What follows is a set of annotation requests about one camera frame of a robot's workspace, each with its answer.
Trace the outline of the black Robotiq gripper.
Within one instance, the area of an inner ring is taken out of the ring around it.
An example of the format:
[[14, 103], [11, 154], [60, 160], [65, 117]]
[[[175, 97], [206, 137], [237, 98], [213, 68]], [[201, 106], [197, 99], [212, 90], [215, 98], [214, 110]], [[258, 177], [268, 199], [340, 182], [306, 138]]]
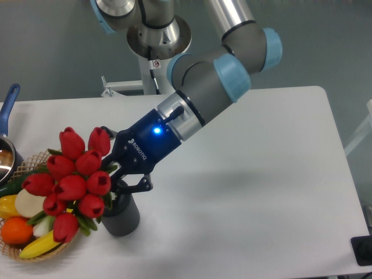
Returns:
[[[129, 195], [153, 189], [151, 172], [155, 165], [181, 145], [181, 140], [168, 127], [157, 110], [153, 109], [130, 128], [120, 131], [101, 126], [110, 140], [114, 140], [112, 155], [102, 161], [102, 167], [117, 162], [120, 168], [112, 175], [112, 192]], [[129, 185], [122, 177], [128, 174], [143, 174], [137, 184]]]

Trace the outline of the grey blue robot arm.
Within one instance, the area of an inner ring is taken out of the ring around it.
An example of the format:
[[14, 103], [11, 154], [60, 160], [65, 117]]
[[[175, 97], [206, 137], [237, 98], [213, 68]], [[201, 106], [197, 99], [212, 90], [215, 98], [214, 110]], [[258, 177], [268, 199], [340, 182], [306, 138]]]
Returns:
[[127, 30], [132, 51], [147, 62], [145, 88], [158, 89], [155, 62], [166, 61], [173, 93], [130, 128], [120, 131], [103, 166], [119, 164], [111, 177], [118, 195], [152, 189], [155, 165], [193, 136], [251, 87], [251, 75], [277, 65], [279, 35], [260, 28], [246, 1], [206, 1], [221, 45], [199, 56], [187, 49], [188, 24], [174, 13], [173, 1], [92, 1], [107, 33]]

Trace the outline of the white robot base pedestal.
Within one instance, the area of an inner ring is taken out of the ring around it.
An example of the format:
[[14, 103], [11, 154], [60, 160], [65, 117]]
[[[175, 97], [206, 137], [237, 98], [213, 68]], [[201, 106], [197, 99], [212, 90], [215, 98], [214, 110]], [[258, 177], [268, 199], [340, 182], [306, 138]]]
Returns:
[[139, 69], [141, 73], [140, 80], [107, 82], [102, 76], [103, 83], [102, 97], [112, 97], [122, 95], [169, 95], [175, 89], [168, 79], [170, 73], [169, 63], [175, 59], [155, 59], [148, 60], [138, 57]]

